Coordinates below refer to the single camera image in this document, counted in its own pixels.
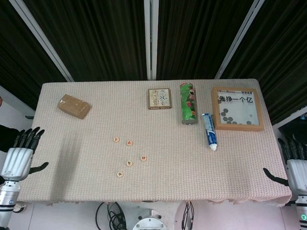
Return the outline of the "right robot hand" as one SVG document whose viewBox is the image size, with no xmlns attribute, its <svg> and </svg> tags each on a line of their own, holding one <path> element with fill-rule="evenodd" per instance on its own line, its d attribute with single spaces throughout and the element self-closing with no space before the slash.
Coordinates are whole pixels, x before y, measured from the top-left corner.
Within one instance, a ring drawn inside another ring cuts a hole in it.
<svg viewBox="0 0 307 230">
<path fill-rule="evenodd" d="M 296 196 L 307 194 L 307 145 L 295 138 L 277 139 L 281 146 L 287 179 L 272 175 L 263 168 L 265 175 L 274 182 L 288 186 Z"/>
</svg>

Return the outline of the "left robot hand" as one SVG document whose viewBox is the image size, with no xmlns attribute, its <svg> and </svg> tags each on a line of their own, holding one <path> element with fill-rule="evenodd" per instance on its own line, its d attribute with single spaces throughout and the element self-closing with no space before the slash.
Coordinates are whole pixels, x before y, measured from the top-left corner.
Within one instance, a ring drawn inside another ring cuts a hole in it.
<svg viewBox="0 0 307 230">
<path fill-rule="evenodd" d="M 40 127 L 27 131 L 0 127 L 0 150 L 7 153 L 0 171 L 1 185 L 6 181 L 20 182 L 49 165 L 49 162 L 45 162 L 37 167 L 31 166 L 33 155 L 44 132 Z"/>
</svg>

